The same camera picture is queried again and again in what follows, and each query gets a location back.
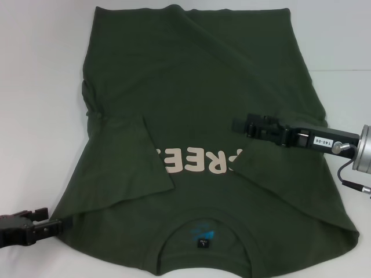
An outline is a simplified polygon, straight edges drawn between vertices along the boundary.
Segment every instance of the clothing tag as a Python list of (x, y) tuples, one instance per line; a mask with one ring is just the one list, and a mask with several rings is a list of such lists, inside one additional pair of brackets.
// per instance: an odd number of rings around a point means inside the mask
[(209, 240), (208, 239), (198, 239), (197, 247), (198, 248), (209, 248)]

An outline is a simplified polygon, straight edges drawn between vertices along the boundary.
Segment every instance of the black clamp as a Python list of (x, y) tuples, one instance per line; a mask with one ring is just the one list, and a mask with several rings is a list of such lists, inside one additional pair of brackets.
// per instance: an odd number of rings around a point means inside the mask
[(12, 215), (0, 215), (0, 248), (11, 245), (29, 246), (36, 241), (62, 234), (72, 227), (72, 218), (52, 220), (34, 225), (34, 221), (49, 218), (48, 209), (24, 210)]

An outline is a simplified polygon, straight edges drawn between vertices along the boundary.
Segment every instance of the green t-shirt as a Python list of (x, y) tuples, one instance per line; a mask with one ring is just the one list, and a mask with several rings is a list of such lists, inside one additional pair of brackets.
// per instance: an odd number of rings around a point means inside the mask
[(73, 215), (71, 247), (250, 278), (357, 244), (322, 154), (231, 130), (248, 113), (326, 126), (288, 9), (97, 8), (83, 78), (89, 142), (53, 215)]

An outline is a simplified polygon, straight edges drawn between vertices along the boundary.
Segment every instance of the metal cylinder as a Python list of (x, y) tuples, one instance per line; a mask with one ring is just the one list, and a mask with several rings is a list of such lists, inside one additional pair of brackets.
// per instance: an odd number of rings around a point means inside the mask
[(353, 170), (371, 174), (371, 126), (363, 127)]

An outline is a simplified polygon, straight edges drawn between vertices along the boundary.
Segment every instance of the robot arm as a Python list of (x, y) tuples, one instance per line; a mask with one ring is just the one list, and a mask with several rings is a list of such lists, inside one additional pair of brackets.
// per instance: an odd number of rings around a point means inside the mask
[(34, 224), (49, 218), (48, 209), (21, 211), (12, 215), (0, 215), (0, 248), (11, 245), (29, 246), (36, 241), (58, 236), (72, 227), (72, 218)]
[(246, 121), (234, 120), (232, 129), (249, 138), (271, 141), (282, 147), (299, 147), (349, 158), (350, 161), (337, 172), (339, 180), (347, 187), (371, 195), (370, 187), (343, 180), (340, 175), (352, 162), (353, 170), (371, 174), (371, 126), (365, 125), (359, 136), (305, 123), (289, 125), (270, 116), (248, 114)]

